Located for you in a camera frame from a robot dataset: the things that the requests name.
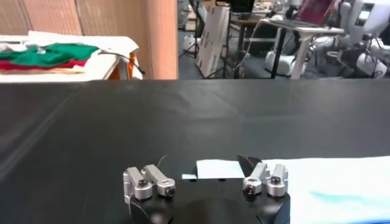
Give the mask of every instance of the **monitor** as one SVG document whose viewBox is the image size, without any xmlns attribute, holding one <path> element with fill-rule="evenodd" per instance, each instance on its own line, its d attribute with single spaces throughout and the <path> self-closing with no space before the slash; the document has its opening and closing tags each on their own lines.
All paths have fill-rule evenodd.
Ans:
<svg viewBox="0 0 390 224">
<path fill-rule="evenodd" d="M 255 0 L 228 0 L 233 13 L 251 13 Z"/>
<path fill-rule="evenodd" d="M 373 3 L 365 3 L 358 15 L 358 18 L 356 19 L 355 26 L 364 26 L 370 17 L 373 8 Z"/>
</svg>

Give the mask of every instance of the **black tablecloth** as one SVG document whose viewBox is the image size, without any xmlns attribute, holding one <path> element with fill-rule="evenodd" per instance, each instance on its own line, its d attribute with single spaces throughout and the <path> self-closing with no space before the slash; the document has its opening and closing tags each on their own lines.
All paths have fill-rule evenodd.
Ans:
<svg viewBox="0 0 390 224">
<path fill-rule="evenodd" d="M 0 223 L 125 223 L 122 172 L 163 155 L 176 178 L 238 153 L 389 155 L 389 95 L 383 80 L 91 82 L 5 178 Z"/>
<path fill-rule="evenodd" d="M 79 88 L 79 84 L 0 85 L 0 179 Z"/>
</svg>

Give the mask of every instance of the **green cloth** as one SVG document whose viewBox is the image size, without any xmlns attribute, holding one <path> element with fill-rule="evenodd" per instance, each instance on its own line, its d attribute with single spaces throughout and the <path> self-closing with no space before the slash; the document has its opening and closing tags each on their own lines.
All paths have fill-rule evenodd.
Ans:
<svg viewBox="0 0 390 224">
<path fill-rule="evenodd" d="M 0 52 L 0 60 L 7 60 L 16 65 L 52 67 L 68 63 L 70 59 L 84 61 L 88 59 L 98 47 L 79 44 L 51 44 L 39 53 L 38 47 L 26 51 Z"/>
</svg>

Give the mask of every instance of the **cable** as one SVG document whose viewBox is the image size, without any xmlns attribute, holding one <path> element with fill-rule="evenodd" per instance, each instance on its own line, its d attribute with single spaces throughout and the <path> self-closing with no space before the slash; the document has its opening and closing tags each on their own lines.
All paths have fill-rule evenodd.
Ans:
<svg viewBox="0 0 390 224">
<path fill-rule="evenodd" d="M 375 40 L 377 41 L 378 47 L 379 47 L 380 49 L 384 50 L 384 49 L 383 49 L 383 47 L 380 45 L 380 43 L 379 43 L 379 41 L 378 41 L 378 38 L 377 38 L 377 37 L 375 37 Z"/>
<path fill-rule="evenodd" d="M 258 29 L 258 27 L 259 27 L 260 24 L 261 24 L 261 20 L 259 20 L 259 21 L 256 23 L 256 26 L 255 26 L 255 28 L 254 28 L 254 30 L 253 30 L 253 34 L 252 34 L 252 36 L 251 36 L 250 39 L 253 39 L 253 38 L 254 38 L 255 33 L 256 33 L 256 30 Z M 241 66 L 241 64 L 244 62 L 244 60 L 245 60 L 245 55 L 248 54 L 251 45 L 252 45 L 252 42 L 250 41 L 250 42 L 249 42 L 249 45 L 248 45 L 248 48 L 247 48 L 246 51 L 245 51 L 244 58 L 243 58 L 243 59 L 234 67 L 234 70 L 238 69 L 238 68 Z"/>
<path fill-rule="evenodd" d="M 124 57 L 124 58 L 126 58 L 126 59 L 128 59 L 129 60 L 129 62 L 131 62 L 138 70 L 139 70 L 139 72 L 142 74 L 142 75 L 145 75 L 145 71 L 144 70 L 142 70 L 131 58 L 128 58 L 128 57 L 126 57 L 126 56 L 124 56 L 124 55 L 121 55 L 121 54 L 118 54 L 118 53 L 114 53 L 114 52 L 107 52 L 107 51 L 102 51 L 102 52 L 99 52 L 98 53 L 98 55 L 99 54 L 113 54 L 113 55 L 117 55 L 117 56 L 120 56 L 120 57 Z"/>
</svg>

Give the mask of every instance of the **red cloth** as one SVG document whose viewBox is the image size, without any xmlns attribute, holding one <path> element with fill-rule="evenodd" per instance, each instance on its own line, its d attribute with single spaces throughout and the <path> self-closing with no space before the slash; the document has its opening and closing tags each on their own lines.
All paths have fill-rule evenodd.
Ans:
<svg viewBox="0 0 390 224">
<path fill-rule="evenodd" d="M 30 69 L 42 69 L 42 70 L 50 70 L 54 68 L 73 68 L 75 65 L 84 67 L 87 60 L 77 61 L 74 59 L 70 59 L 70 61 L 66 64 L 52 66 L 52 67 L 41 67 L 41 66 L 26 66 L 26 65 L 15 65 L 9 61 L 0 60 L 0 69 L 3 70 L 30 70 Z"/>
</svg>

